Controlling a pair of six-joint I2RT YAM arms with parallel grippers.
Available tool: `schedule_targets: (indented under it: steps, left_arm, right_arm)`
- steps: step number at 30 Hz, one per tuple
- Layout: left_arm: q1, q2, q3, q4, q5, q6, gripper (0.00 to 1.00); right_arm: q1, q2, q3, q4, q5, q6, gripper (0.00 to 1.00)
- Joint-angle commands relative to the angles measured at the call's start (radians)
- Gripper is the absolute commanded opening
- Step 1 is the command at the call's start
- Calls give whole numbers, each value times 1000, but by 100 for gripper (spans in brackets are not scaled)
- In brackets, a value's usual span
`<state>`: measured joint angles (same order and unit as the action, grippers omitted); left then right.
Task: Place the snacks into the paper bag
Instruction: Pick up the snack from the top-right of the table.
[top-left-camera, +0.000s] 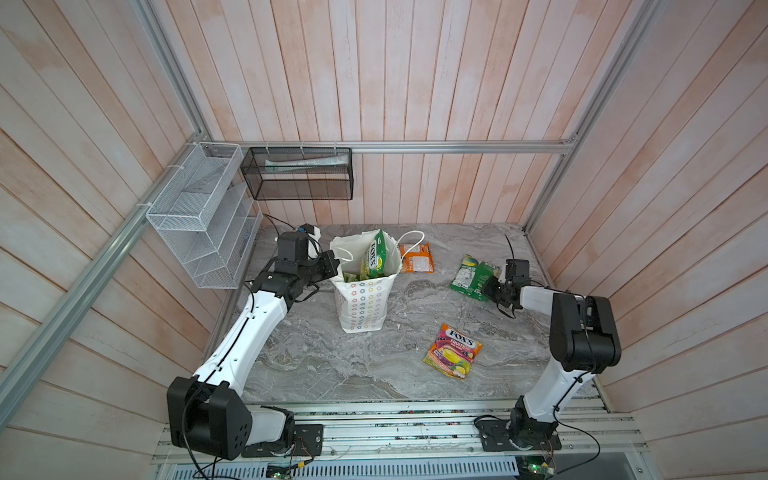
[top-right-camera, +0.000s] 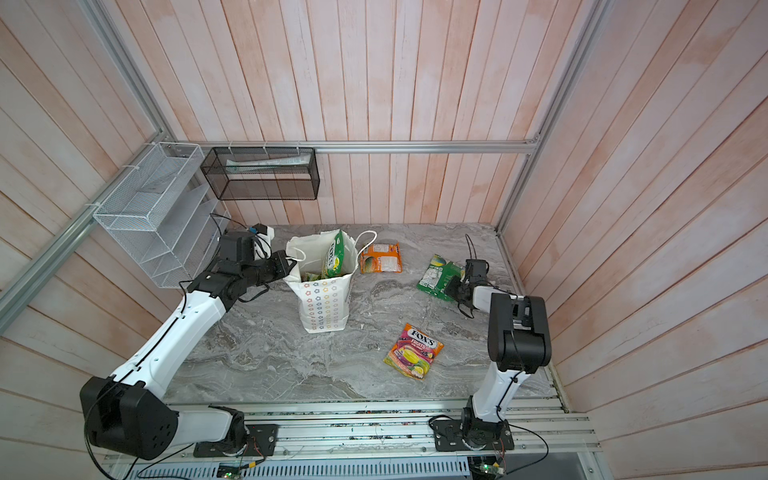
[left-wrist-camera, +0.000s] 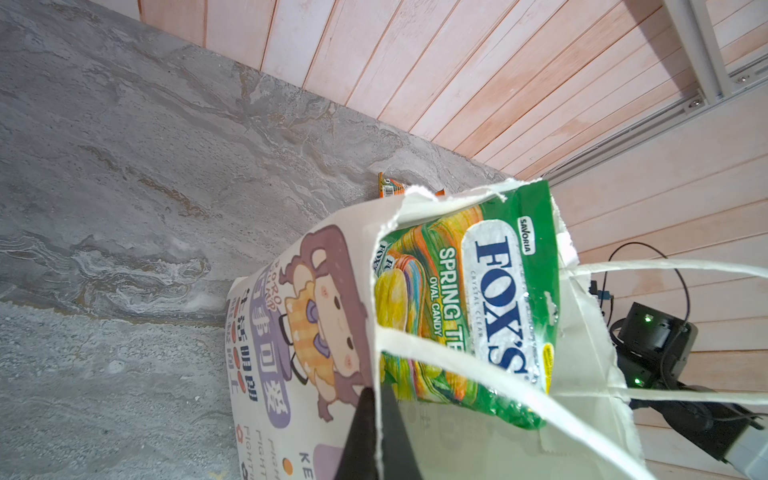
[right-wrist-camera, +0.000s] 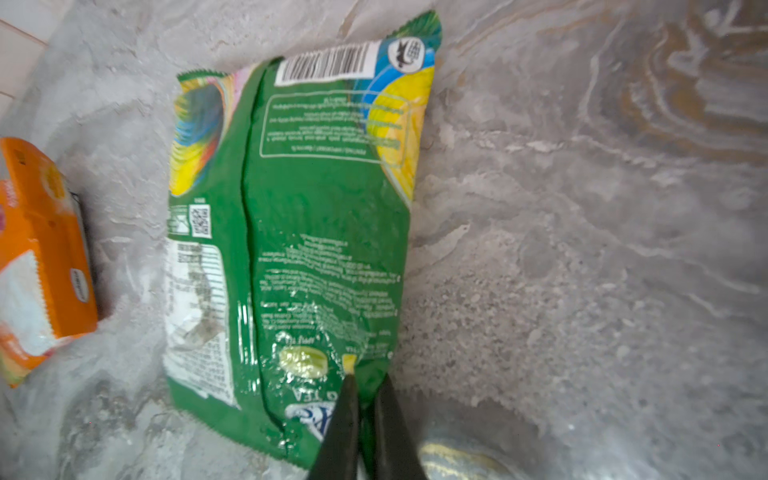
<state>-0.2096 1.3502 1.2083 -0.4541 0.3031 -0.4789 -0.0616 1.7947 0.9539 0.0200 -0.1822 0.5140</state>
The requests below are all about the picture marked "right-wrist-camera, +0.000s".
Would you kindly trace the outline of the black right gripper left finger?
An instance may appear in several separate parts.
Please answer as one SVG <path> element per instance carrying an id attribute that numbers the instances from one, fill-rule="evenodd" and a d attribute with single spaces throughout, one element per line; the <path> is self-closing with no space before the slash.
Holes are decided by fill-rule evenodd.
<path id="1" fill-rule="evenodd" d="M 331 421 L 308 480 L 355 480 L 358 474 L 360 404 L 354 374 L 343 380 Z"/>

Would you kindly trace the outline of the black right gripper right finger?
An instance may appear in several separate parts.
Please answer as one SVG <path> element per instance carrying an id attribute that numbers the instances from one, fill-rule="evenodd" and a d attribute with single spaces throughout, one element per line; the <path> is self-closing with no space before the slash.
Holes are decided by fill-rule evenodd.
<path id="1" fill-rule="evenodd" d="M 428 479 L 389 375 L 383 380 L 373 402 L 373 430 L 375 436 L 374 479 Z"/>

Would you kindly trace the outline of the yellow green Fox's bag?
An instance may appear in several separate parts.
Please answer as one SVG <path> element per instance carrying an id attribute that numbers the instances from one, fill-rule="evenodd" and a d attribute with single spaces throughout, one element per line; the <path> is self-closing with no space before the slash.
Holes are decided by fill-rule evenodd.
<path id="1" fill-rule="evenodd" d="M 506 466 L 491 457 L 442 443 L 423 444 L 418 449 L 418 456 L 428 479 L 516 479 Z"/>

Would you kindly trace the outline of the small green candy bag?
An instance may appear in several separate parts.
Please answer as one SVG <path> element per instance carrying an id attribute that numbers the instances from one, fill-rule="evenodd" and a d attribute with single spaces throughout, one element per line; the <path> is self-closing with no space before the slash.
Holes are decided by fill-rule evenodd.
<path id="1" fill-rule="evenodd" d="M 424 116 L 442 43 L 389 35 L 178 80 L 163 366 L 175 406 L 310 471 L 343 380 L 373 478 Z"/>

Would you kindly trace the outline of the orange candy bag back side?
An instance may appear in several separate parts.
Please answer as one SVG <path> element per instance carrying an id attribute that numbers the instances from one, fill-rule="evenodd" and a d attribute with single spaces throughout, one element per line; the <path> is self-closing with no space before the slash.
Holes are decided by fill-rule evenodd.
<path id="1" fill-rule="evenodd" d="M 78 197 L 33 144 L 1 140 L 1 374 L 12 388 L 96 330 Z"/>

